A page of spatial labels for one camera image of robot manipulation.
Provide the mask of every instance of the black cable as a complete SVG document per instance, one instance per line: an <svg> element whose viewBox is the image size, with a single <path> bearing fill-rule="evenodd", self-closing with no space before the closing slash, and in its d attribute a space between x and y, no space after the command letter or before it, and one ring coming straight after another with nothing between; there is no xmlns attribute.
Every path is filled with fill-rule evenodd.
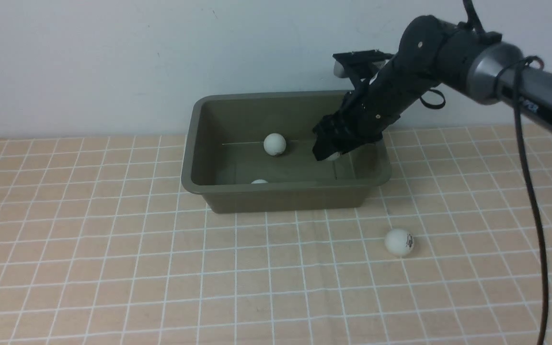
<svg viewBox="0 0 552 345"><path fill-rule="evenodd" d="M466 23L467 29L475 29L479 35L484 35L483 25L480 22L480 18L478 18L476 9L474 9L472 0L464 0L464 8L468 15L468 21Z"/></svg>
<svg viewBox="0 0 552 345"><path fill-rule="evenodd" d="M540 332L538 334L537 345L543 345L546 336L546 325L548 323L548 263L546 260L546 243L544 230L542 227L541 212L538 208L538 202L536 200L536 194L534 192L534 185L532 185L532 177L529 173L528 157L525 153L525 143L523 141L523 127L521 125L521 102L519 97L521 95L521 74L523 69L528 67L532 62L537 61L540 63L540 67L544 66L543 61L539 57L526 57L515 64L515 80L513 83L513 109L515 112L515 131L517 132L517 146L519 148L519 158L521 159L521 169L523 170L523 178L525 180L525 186L528 190L529 203L532 207L532 214L534 215L534 223L536 225L536 231L538 234L538 247L540 251L540 269L542 279L542 315L540 317Z"/></svg>

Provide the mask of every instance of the beige tile pattern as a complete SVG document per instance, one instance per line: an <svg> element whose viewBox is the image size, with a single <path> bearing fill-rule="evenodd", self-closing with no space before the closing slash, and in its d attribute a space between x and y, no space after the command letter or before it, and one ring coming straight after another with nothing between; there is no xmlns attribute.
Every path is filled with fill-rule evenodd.
<svg viewBox="0 0 552 345"><path fill-rule="evenodd" d="M552 136L526 134L552 289ZM0 140L0 344L535 343L513 127L385 142L362 207L217 215L180 186L183 136ZM405 260L391 227L416 235Z"/></svg>

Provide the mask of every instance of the olive green bin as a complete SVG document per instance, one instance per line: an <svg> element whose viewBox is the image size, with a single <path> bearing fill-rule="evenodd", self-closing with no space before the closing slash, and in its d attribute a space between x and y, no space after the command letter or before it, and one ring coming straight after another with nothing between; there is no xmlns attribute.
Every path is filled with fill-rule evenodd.
<svg viewBox="0 0 552 345"><path fill-rule="evenodd" d="M312 128L335 112L344 91L209 96L197 101L186 139L182 186L204 197L213 212L263 212L357 207L386 183L385 144L359 147L317 162ZM280 133L283 155L271 157L263 139ZM257 179L266 184L251 184Z"/></svg>

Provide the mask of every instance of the ping pong ball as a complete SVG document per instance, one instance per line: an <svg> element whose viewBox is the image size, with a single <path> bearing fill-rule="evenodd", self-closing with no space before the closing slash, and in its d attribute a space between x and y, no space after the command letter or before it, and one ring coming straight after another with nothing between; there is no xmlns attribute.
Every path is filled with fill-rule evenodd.
<svg viewBox="0 0 552 345"><path fill-rule="evenodd" d="M405 257L414 248L414 238L404 229L392 229L385 236L385 247L396 257Z"/></svg>
<svg viewBox="0 0 552 345"><path fill-rule="evenodd" d="M263 149L270 156L277 156L282 154L287 148L287 141L285 137L279 135L278 133L272 133L271 135L265 137L263 140Z"/></svg>

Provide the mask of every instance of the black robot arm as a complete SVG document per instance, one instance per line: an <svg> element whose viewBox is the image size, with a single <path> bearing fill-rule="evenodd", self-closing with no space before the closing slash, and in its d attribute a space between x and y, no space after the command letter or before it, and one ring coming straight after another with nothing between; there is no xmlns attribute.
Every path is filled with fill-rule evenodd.
<svg viewBox="0 0 552 345"><path fill-rule="evenodd" d="M501 34L478 30L474 22L451 24L425 15L405 29L395 55L377 50L335 54L334 73L350 78L355 89L337 112L314 127L315 158L381 140L382 131L405 109L441 83L480 104L514 106L515 67L523 53L502 42ZM517 91L522 114L552 132L552 73L524 68Z"/></svg>

